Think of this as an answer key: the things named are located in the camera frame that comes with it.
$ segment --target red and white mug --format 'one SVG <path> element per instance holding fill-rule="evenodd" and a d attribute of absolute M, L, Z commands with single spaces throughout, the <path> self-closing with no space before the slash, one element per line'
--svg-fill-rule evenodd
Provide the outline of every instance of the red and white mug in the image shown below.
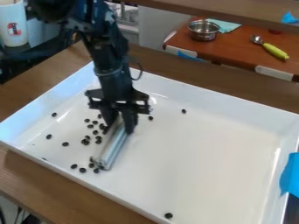
<path fill-rule="evenodd" d="M 0 0 L 0 37 L 6 46 L 28 42 L 24 0 Z"/>

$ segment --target spoon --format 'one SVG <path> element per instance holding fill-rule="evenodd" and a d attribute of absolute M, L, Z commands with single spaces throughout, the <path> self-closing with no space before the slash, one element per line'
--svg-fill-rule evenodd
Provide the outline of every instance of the spoon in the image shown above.
<path fill-rule="evenodd" d="M 268 43 L 264 43 L 264 41 L 261 39 L 261 36 L 253 35 L 251 36 L 250 40 L 254 42 L 257 45 L 262 45 L 272 53 L 276 58 L 281 59 L 281 60 L 288 60 L 289 56 L 287 53 L 283 52 L 281 49 L 278 49 L 276 46 L 270 45 Z"/>

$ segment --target metal bowl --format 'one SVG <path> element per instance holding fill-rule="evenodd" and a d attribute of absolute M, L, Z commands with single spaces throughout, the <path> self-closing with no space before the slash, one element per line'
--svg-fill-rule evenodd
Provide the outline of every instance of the metal bowl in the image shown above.
<path fill-rule="evenodd" d="M 197 41 L 211 41 L 216 38 L 219 26 L 203 19 L 189 23 L 189 35 Z"/>

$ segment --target wooden shelf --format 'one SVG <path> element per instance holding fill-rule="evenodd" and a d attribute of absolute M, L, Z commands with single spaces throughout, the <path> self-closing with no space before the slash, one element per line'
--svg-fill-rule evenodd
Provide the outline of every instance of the wooden shelf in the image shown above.
<path fill-rule="evenodd" d="M 299 17 L 299 2 L 295 0 L 132 0 L 131 2 L 165 11 L 299 33 L 298 26 L 281 23 L 282 16 L 287 11 Z"/>

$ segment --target yellow spoon handle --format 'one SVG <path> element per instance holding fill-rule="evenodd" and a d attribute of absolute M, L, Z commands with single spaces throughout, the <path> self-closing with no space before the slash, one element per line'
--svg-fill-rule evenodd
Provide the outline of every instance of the yellow spoon handle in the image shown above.
<path fill-rule="evenodd" d="M 276 46 L 270 44 L 262 44 L 270 53 L 272 53 L 275 57 L 281 60 L 288 60 L 289 56 L 287 53 L 283 52 L 281 49 L 278 49 Z"/>

